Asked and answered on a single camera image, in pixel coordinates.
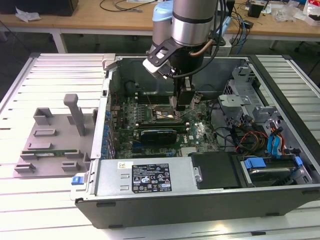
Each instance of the connector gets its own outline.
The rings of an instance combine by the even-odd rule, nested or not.
[[[254,26],[254,23],[251,22],[251,21],[248,21],[248,20],[244,20],[244,21],[243,21],[243,24],[244,24],[244,27],[245,27],[246,29],[251,29],[251,28]]]

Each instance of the black power cable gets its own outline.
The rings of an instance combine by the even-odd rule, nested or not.
[[[102,0],[102,1],[100,2],[100,5],[99,5],[100,8],[103,9],[103,10],[106,10],[106,11],[108,11],[108,12],[117,13],[117,12],[126,12],[126,11],[129,11],[129,10],[137,9],[137,8],[142,7],[142,6],[144,6],[144,5],[155,3],[155,2],[157,2],[158,0],[146,2],[146,3],[140,4],[140,5],[138,5],[138,6],[134,6],[134,7],[130,7],[130,8],[125,8],[125,9],[120,9],[120,10],[112,10],[112,9],[104,8],[104,7],[102,6],[102,4],[103,4],[105,1],[106,1],[106,0]],[[118,3],[120,3],[120,2],[124,2],[124,1],[123,1],[123,0],[118,1],[117,3],[115,3],[115,5],[116,5],[117,7],[119,7],[119,6],[118,6]]]
[[[202,69],[206,68],[212,61],[213,59],[216,57],[219,47],[220,47],[220,43],[221,43],[221,39],[222,39],[222,28],[223,28],[223,24],[224,24],[224,19],[225,19],[225,15],[226,15],[226,9],[227,9],[227,5],[226,5],[226,0],[219,0],[220,6],[221,6],[221,15],[220,15],[220,25],[218,27],[219,30],[219,36],[218,36],[218,40],[217,40],[217,44],[215,46],[215,50],[211,56],[211,58],[209,59],[209,61],[205,64],[203,64],[201,67],[199,67],[198,69],[191,71],[189,73],[185,73],[185,74],[179,74],[179,75],[173,75],[173,74],[168,74],[167,77],[171,78],[171,79],[181,79],[181,78],[186,78],[189,76],[192,76],[198,72],[200,72]]]

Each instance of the copper tube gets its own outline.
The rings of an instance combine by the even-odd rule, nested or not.
[[[201,54],[204,54],[205,51],[214,43],[213,39],[210,39],[199,51],[196,52],[190,52],[189,55],[191,57],[199,57]]]

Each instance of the aluminum extrusion table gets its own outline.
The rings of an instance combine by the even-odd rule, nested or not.
[[[312,81],[290,60],[258,57],[320,141],[320,99],[319,92],[310,89]],[[107,58],[112,63],[115,55]],[[0,239],[320,239],[320,201],[279,217],[100,230],[70,200],[70,177],[13,179],[14,164],[34,125],[37,107],[66,114],[65,93],[78,94],[84,113],[99,106],[105,77],[102,59],[103,54],[31,57],[0,103]],[[257,237],[253,232],[265,235]]]

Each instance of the wooden desk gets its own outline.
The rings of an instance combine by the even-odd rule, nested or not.
[[[100,30],[153,30],[153,11],[155,4],[147,4],[139,9],[143,12],[110,12],[100,8],[101,0],[79,0],[78,7],[71,17],[58,17],[53,26],[55,28],[100,29]],[[123,8],[132,8],[139,4],[122,2]],[[117,10],[112,0],[106,0],[104,8]]]
[[[1,15],[3,21],[14,32],[50,33],[53,35],[59,53],[67,53],[63,34],[94,35],[135,35],[151,36],[153,30],[152,16],[155,4],[147,4],[139,12],[110,12],[100,8],[101,0],[79,0],[72,16],[41,15],[42,20],[29,23],[19,20],[14,15]],[[243,0],[236,0],[236,7]],[[120,6],[130,8],[138,3],[122,2]],[[103,7],[116,10],[112,0],[106,0]],[[248,17],[247,11],[237,9],[245,20],[254,23],[248,38],[283,41],[320,41],[320,27],[310,26],[297,19],[296,22],[275,22],[270,14],[261,14],[259,18]],[[0,25],[0,31],[6,29]],[[231,21],[225,34],[227,39],[238,32],[238,26]]]
[[[243,10],[244,5],[239,7],[239,3],[243,3],[242,0],[236,0],[236,10],[240,14],[243,20],[248,20],[254,23],[250,36],[253,35],[267,35],[267,36],[282,36],[282,37],[316,37],[320,38],[320,27],[310,26],[305,21],[296,19],[295,22],[285,21],[276,22],[271,14],[260,14],[259,18],[249,17],[248,11]],[[231,24],[227,30],[228,34],[236,34],[238,32],[238,25],[236,21],[231,21]]]

